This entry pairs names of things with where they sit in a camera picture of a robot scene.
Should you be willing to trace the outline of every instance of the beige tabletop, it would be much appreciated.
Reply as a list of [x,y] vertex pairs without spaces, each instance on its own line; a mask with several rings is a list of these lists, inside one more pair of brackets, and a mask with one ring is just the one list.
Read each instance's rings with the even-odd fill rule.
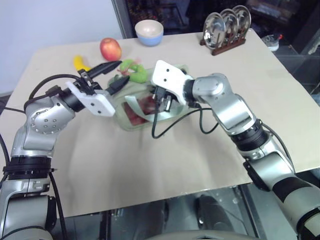
[[[320,108],[288,73],[257,34],[250,30],[244,45],[211,56],[199,45],[200,33],[164,36],[160,45],[147,47],[137,39],[119,40],[122,59],[139,59],[145,68],[157,60],[186,64],[194,77],[225,74],[235,93],[241,95],[255,115],[284,140],[297,172],[320,166]],[[99,42],[53,46],[41,49],[30,60],[8,107],[22,109],[30,92],[42,79],[54,74],[77,74],[75,55],[89,66],[103,62]],[[102,87],[116,74],[96,78]],[[53,84],[64,87],[59,79]],[[11,150],[25,116],[4,111],[0,132]],[[204,127],[216,123],[207,112]],[[170,121],[157,126],[163,130]],[[5,163],[0,153],[1,169]],[[151,128],[128,132],[113,118],[98,117],[83,110],[62,131],[51,165],[65,216],[75,216],[145,202],[248,183],[243,159],[235,145],[218,127],[204,135],[199,115],[183,120],[164,137],[152,139]]]

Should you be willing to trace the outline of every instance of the metal plate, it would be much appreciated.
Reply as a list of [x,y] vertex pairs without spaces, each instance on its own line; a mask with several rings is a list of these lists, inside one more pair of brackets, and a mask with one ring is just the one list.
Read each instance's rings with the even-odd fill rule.
[[221,45],[226,35],[226,24],[222,16],[213,12],[206,18],[203,26],[203,39],[205,45],[215,49]]
[[231,43],[237,36],[239,29],[238,17],[230,8],[223,10],[220,13],[221,17],[225,22],[225,41]]
[[232,10],[235,12],[239,21],[238,37],[242,38],[247,34],[247,31],[251,25],[250,12],[248,8],[243,5],[235,6]]

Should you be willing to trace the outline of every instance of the white wall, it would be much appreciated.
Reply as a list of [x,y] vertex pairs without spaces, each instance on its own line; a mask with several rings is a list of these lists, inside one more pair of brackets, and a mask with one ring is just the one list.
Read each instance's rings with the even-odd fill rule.
[[105,37],[122,39],[111,0],[0,0],[0,96],[36,50]]

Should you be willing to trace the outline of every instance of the white bowl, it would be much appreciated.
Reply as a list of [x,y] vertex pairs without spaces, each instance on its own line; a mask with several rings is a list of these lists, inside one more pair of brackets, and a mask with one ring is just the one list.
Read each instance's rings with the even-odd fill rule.
[[164,34],[164,26],[155,20],[139,21],[135,27],[135,32],[144,38],[156,38]]

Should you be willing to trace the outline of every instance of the small white object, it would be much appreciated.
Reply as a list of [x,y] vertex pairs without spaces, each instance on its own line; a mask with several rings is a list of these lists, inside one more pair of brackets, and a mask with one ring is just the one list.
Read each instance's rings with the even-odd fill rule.
[[184,85],[187,80],[191,79],[191,76],[184,74],[179,68],[158,60],[153,70],[151,83],[174,94],[181,105],[186,105]]
[[135,27],[135,31],[144,38],[154,38],[160,36],[164,31],[164,26],[155,20],[139,21]]
[[112,117],[116,110],[108,100],[109,93],[105,90],[95,90],[94,95],[87,95],[70,81],[65,83],[76,98],[94,115]]

